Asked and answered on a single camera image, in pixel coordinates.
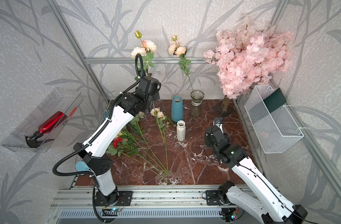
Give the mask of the dark green card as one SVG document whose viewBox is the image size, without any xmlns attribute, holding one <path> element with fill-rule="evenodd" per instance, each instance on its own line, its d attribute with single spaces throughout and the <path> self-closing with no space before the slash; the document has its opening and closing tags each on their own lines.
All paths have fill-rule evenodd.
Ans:
<svg viewBox="0 0 341 224">
<path fill-rule="evenodd" d="M 287 103 L 285 96 L 283 95 L 280 88 L 276 89 L 270 96 L 263 100 L 269 113 L 274 112 L 279 107 Z"/>
</svg>

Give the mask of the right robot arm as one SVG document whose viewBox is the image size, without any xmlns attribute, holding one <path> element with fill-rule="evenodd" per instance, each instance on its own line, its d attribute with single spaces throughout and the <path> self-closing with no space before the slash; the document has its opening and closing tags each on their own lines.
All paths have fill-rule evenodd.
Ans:
<svg viewBox="0 0 341 224">
<path fill-rule="evenodd" d="M 230 143 L 230 137 L 215 125 L 205 130 L 205 146 L 214 157 L 237 174 L 255 194 L 255 197 L 226 181 L 219 188 L 224 204 L 235 204 L 261 224 L 301 224 L 308 212 L 283 196 L 258 170 L 246 150 Z"/>
</svg>

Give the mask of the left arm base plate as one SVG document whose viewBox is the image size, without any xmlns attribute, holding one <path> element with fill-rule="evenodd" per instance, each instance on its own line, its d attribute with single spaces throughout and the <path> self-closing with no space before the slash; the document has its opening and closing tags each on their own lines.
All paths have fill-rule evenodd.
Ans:
<svg viewBox="0 0 341 224">
<path fill-rule="evenodd" d="M 111 193 L 109 196 L 104 196 L 100 192 L 96 192 L 93 199 L 95 206 L 130 206 L 133 191 L 118 191 Z"/>
</svg>

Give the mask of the white ribbed vase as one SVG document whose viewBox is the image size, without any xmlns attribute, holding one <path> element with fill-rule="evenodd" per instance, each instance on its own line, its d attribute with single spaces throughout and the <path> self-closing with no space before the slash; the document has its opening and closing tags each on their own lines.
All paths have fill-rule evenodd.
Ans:
<svg viewBox="0 0 341 224">
<path fill-rule="evenodd" d="M 177 122 L 177 140 L 184 141 L 186 133 L 186 126 L 183 120 Z"/>
</svg>

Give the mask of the tree stand base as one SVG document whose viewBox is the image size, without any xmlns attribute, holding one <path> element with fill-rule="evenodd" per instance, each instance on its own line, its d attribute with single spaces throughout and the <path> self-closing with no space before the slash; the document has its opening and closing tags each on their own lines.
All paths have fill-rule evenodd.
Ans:
<svg viewBox="0 0 341 224">
<path fill-rule="evenodd" d="M 220 117 L 226 118 L 235 112 L 234 102 L 227 96 L 212 108 Z"/>
</svg>

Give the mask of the pink cherry blossom tree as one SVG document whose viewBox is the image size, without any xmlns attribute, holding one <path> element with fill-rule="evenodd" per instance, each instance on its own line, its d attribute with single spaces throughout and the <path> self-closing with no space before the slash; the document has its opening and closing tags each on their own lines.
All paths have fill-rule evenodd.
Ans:
<svg viewBox="0 0 341 224">
<path fill-rule="evenodd" d="M 235 99 L 253 84 L 268 85 L 272 74 L 291 65 L 289 44 L 292 32 L 276 33 L 270 24 L 257 26 L 250 15 L 244 16 L 235 30 L 216 33 L 218 47 L 207 50 L 207 63 L 218 67 L 223 94 Z"/>
</svg>

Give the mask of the teal hand trowel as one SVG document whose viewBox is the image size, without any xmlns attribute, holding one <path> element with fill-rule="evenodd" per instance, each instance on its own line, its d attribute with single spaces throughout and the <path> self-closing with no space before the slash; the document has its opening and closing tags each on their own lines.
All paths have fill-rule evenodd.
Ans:
<svg viewBox="0 0 341 224">
<path fill-rule="evenodd" d="M 75 168 L 78 172 L 90 171 L 90 168 L 84 161 L 79 161 L 75 164 Z"/>
</svg>

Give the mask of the teal ceramic vase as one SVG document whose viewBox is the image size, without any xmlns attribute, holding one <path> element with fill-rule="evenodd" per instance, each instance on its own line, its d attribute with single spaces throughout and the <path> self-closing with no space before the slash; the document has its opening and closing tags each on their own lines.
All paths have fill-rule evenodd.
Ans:
<svg viewBox="0 0 341 224">
<path fill-rule="evenodd" d="M 171 119 L 174 122 L 178 122 L 183 120 L 184 118 L 184 106 L 183 106 L 183 99 L 180 96 L 174 96 L 172 98 L 172 105 L 171 105 Z"/>
</svg>

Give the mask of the red spray bottle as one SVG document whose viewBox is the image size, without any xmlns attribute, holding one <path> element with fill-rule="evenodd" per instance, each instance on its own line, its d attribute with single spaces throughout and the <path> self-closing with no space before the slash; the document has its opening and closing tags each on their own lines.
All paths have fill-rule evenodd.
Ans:
<svg viewBox="0 0 341 224">
<path fill-rule="evenodd" d="M 38 130 L 33 133 L 32 136 L 25 136 L 26 143 L 30 148 L 38 148 L 41 145 L 54 141 L 54 139 L 40 140 L 44 135 L 50 134 L 57 126 L 65 125 L 68 119 L 70 119 L 76 112 L 78 107 L 75 107 L 69 115 L 61 111 L 55 112 L 46 121 L 39 125 Z"/>
</svg>

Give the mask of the red rose stem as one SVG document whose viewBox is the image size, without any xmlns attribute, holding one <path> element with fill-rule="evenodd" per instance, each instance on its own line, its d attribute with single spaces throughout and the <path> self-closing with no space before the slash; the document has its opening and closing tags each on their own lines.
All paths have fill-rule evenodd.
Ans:
<svg viewBox="0 0 341 224">
<path fill-rule="evenodd" d="M 145 131 L 140 125 L 140 121 L 143 118 L 144 113 L 140 112 L 122 128 L 108 146 L 106 153 L 111 156 L 125 156 L 136 161 L 165 181 L 165 177 L 170 173 L 166 166 L 156 156 L 156 153 L 151 148 L 151 145 L 145 136 Z"/>
</svg>

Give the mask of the clear plastic wall bin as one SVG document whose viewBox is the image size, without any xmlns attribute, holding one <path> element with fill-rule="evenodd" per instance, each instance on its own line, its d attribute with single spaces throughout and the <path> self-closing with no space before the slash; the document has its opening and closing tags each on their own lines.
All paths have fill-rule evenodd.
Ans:
<svg viewBox="0 0 341 224">
<path fill-rule="evenodd" d="M 33 133 L 38 130 L 39 125 L 57 111 L 69 115 L 75 107 L 79 107 L 82 101 L 83 97 L 78 91 L 55 88 L 31 112 L 31 114 L 2 141 L 1 146 L 13 152 L 45 153 L 57 139 L 65 125 L 59 125 L 50 134 L 44 135 L 40 140 L 54 139 L 54 141 L 45 143 L 38 148 L 30 148 L 26 143 L 25 136 L 32 136 Z"/>
</svg>

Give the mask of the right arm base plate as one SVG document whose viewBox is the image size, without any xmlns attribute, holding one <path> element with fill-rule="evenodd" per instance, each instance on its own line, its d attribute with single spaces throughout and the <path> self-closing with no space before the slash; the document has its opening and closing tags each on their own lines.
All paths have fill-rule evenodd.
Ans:
<svg viewBox="0 0 341 224">
<path fill-rule="evenodd" d="M 206 196 L 205 199 L 207 201 L 208 206 L 221 206 L 221 205 L 229 205 L 228 203 L 225 203 L 222 201 L 219 192 L 217 190 L 206 190 Z"/>
</svg>

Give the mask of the clear glass vase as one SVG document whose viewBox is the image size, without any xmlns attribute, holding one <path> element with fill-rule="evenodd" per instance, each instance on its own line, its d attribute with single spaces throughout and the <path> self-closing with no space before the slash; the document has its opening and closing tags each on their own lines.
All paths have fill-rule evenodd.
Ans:
<svg viewBox="0 0 341 224">
<path fill-rule="evenodd" d="M 202 100 L 204 99 L 204 93 L 200 90 L 194 90 L 191 92 L 192 104 L 190 107 L 189 114 L 193 118 L 197 118 L 201 115 L 202 109 L 201 104 Z"/>
</svg>

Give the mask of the cream pink rose stem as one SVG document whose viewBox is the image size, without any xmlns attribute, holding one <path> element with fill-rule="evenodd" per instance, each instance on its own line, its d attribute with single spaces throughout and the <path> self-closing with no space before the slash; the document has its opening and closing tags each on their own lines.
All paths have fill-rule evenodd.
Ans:
<svg viewBox="0 0 341 224">
<path fill-rule="evenodd" d="M 179 57 L 178 65 L 180 66 L 181 70 L 187 76 L 189 84 L 191 86 L 191 90 L 194 91 L 193 84 L 190 79 L 190 69 L 189 66 L 191 65 L 191 60 L 186 58 L 187 48 L 185 46 L 181 46 L 180 42 L 178 41 L 177 35 L 171 36 L 171 44 L 168 47 L 168 54 L 175 55 Z"/>
</svg>

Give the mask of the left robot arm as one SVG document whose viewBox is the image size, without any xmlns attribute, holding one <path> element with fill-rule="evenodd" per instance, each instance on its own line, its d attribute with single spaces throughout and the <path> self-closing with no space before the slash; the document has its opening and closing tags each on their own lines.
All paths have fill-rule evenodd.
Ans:
<svg viewBox="0 0 341 224">
<path fill-rule="evenodd" d="M 130 93 L 129 89 L 121 92 L 109 108 L 109 116 L 96 132 L 83 143 L 77 143 L 74 152 L 53 167 L 53 174 L 57 176 L 80 175 L 80 171 L 61 173 L 57 170 L 62 163 L 79 155 L 89 168 L 83 173 L 93 178 L 95 189 L 98 190 L 93 197 L 102 200 L 105 205 L 111 205 L 119 198 L 111 173 L 113 162 L 106 156 L 107 148 L 136 115 L 148 112 L 152 102 L 160 98 L 161 83 L 153 77 L 142 76 L 131 87 L 136 89 L 135 92 Z"/>
</svg>

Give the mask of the aluminium front rail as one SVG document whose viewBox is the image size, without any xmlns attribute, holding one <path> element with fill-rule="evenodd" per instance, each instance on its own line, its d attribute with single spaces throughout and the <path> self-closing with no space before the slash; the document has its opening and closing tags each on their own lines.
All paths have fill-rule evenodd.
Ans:
<svg viewBox="0 0 341 224">
<path fill-rule="evenodd" d="M 145 185 L 119 186 L 118 191 L 133 191 L 130 206 L 119 208 L 226 208 L 235 205 L 208 206 L 206 190 L 218 190 L 219 185 Z M 51 208 L 92 208 L 91 186 L 75 186 L 59 190 Z"/>
</svg>

